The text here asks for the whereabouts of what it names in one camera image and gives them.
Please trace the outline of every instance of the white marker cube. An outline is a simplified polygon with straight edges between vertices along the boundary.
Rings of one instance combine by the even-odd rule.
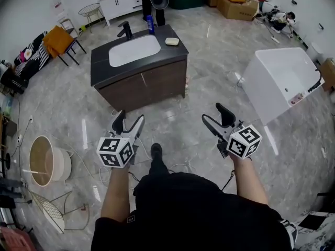
[[[129,138],[100,138],[96,153],[104,166],[123,168],[134,150]]]
[[[261,140],[262,136],[256,128],[249,125],[230,135],[227,151],[244,159],[257,150]]]

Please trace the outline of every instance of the white cabinet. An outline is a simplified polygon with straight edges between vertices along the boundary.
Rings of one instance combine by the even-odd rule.
[[[99,0],[99,3],[107,25],[110,25],[110,19],[142,10],[142,0]]]

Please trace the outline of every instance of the plastic bottle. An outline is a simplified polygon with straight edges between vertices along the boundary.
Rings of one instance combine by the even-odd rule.
[[[154,34],[154,26],[153,26],[153,19],[151,15],[147,15],[147,23],[148,23],[148,29],[149,29],[149,34]]]

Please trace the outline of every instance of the black wheel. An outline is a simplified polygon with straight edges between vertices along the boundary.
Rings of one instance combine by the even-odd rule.
[[[6,161],[5,161],[6,168],[10,169],[10,155],[9,153],[6,153]]]

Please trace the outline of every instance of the black countertop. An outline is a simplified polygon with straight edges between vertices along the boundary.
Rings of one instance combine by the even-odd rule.
[[[139,31],[133,34],[133,39],[148,34],[149,30]],[[161,50],[157,54],[119,67],[109,65],[108,51],[112,47],[126,42],[127,38],[125,36],[93,49],[91,55],[91,86],[102,88],[143,71],[183,60],[188,55],[188,51],[181,40],[176,46],[165,44],[167,37],[179,38],[170,25],[156,27],[154,36],[161,46]]]

